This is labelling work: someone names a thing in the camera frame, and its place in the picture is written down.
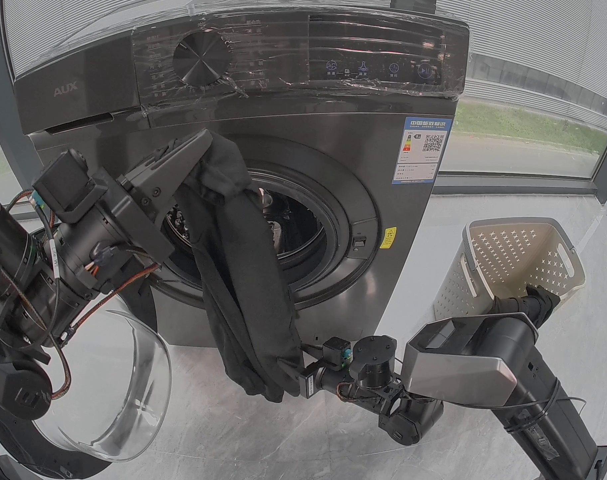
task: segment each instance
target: control knob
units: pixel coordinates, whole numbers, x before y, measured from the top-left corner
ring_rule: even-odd
[[[228,45],[217,32],[198,31],[179,43],[172,66],[186,85],[206,87],[225,75],[231,58]]]

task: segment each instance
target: white laundry basket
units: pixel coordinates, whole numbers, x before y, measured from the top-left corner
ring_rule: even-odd
[[[550,218],[471,222],[433,307],[437,319],[487,312],[495,296],[526,295],[543,286],[561,306],[586,284],[579,255],[561,225]]]

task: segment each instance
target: front-load washing machine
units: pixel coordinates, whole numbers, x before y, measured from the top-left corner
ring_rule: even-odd
[[[202,129],[238,144],[304,342],[372,334],[431,194],[467,26],[416,0],[150,0],[118,9],[15,81],[43,160],[119,176]],[[212,345],[181,208],[151,276],[171,344]]]

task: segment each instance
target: qr code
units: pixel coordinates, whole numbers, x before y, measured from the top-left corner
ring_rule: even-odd
[[[426,135],[426,139],[424,141],[424,152],[435,152],[441,151],[443,147],[443,139],[444,135]]]

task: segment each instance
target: black garment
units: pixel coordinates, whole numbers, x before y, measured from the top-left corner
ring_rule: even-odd
[[[534,326],[539,329],[552,315],[552,310],[559,305],[561,299],[543,286],[528,284],[525,286],[528,293],[525,297],[499,299],[495,297],[492,308],[488,313],[525,313]]]
[[[212,146],[175,194],[203,282],[210,329],[228,376],[249,395],[281,402],[298,382],[277,357],[303,365],[295,310],[241,153],[212,133]]]

